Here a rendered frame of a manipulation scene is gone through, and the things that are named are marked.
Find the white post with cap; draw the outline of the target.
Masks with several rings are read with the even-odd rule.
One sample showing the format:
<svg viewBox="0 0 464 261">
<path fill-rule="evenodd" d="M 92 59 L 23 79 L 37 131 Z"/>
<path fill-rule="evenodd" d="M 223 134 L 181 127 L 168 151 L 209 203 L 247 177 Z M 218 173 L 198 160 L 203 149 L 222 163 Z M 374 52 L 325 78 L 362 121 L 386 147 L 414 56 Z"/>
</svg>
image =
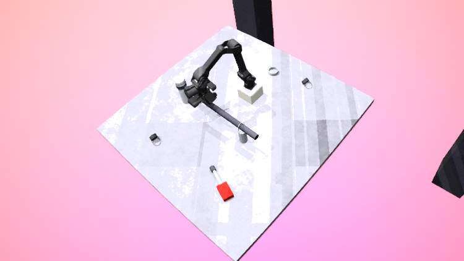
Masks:
<svg viewBox="0 0 464 261">
<path fill-rule="evenodd" d="M 174 83 L 176 84 L 176 86 L 178 87 L 182 87 L 186 82 L 185 82 L 185 78 L 183 75 L 178 75 L 174 78 Z M 179 94 L 182 98 L 182 101 L 184 104 L 188 104 L 188 97 L 186 96 L 185 92 L 184 92 L 184 89 L 183 90 L 178 90 L 179 91 Z"/>
</svg>

